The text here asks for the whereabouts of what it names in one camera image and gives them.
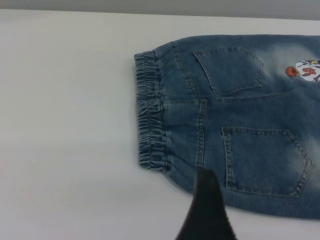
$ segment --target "elastic waistband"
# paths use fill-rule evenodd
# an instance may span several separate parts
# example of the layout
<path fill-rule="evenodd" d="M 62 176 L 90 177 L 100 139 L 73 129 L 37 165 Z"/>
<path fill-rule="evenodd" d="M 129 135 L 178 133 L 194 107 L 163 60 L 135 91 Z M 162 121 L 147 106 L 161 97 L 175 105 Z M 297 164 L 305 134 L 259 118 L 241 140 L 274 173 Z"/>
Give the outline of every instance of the elastic waistband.
<path fill-rule="evenodd" d="M 164 108 L 161 101 L 158 66 L 154 51 L 136 54 L 136 103 L 138 106 L 139 164 L 141 167 L 165 172 L 166 135 Z"/>

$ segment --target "cartoon print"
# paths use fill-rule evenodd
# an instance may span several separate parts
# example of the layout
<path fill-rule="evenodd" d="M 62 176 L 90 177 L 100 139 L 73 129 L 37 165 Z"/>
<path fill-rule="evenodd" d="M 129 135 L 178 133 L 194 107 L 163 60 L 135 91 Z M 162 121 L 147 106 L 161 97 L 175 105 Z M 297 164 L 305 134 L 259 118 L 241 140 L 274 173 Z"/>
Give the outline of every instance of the cartoon print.
<path fill-rule="evenodd" d="M 301 76 L 306 81 L 318 82 L 320 81 L 320 61 L 298 61 L 295 66 L 287 67 L 285 73 L 289 77 Z"/>

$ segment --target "blue denim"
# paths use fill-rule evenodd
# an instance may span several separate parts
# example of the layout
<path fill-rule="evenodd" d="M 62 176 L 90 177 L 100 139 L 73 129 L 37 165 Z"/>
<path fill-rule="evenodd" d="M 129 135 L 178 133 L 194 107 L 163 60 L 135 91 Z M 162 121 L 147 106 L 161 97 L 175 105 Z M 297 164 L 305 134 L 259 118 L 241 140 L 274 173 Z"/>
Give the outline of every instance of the blue denim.
<path fill-rule="evenodd" d="M 195 36 L 134 59 L 143 168 L 189 193 L 213 170 L 228 206 L 320 219 L 319 36 Z"/>

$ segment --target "jeans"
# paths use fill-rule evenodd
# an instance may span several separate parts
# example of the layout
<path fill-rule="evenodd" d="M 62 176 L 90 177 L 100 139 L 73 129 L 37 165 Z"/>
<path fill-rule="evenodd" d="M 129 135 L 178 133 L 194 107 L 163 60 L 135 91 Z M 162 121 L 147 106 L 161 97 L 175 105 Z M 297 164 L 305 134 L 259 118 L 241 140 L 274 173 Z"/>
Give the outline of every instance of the jeans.
<path fill-rule="evenodd" d="M 320 37 L 211 35 L 136 54 L 139 164 L 224 203 L 320 219 Z"/>

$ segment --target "pocket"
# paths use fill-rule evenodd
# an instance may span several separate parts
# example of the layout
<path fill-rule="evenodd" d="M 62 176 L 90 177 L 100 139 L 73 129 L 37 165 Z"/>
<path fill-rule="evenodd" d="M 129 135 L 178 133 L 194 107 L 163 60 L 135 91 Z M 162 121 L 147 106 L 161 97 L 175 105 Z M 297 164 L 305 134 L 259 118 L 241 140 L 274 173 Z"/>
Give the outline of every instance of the pocket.
<path fill-rule="evenodd" d="M 298 197 L 312 160 L 289 130 L 222 128 L 226 187 L 231 190 Z"/>
<path fill-rule="evenodd" d="M 218 47 L 193 51 L 211 89 L 229 95 L 262 85 L 263 63 L 243 47 Z"/>

